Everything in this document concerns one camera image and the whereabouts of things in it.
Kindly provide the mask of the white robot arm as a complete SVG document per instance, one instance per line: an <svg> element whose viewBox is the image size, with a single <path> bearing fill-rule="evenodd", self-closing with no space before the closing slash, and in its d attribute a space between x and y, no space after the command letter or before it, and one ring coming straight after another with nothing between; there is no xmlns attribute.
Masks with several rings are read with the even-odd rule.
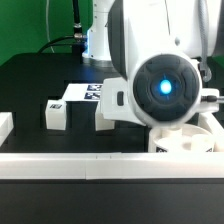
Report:
<svg viewBox="0 0 224 224"><path fill-rule="evenodd" d="M117 121L178 127L214 113L219 91L207 59L224 55L224 0L93 0L86 63L111 66L95 112L97 130Z"/></svg>

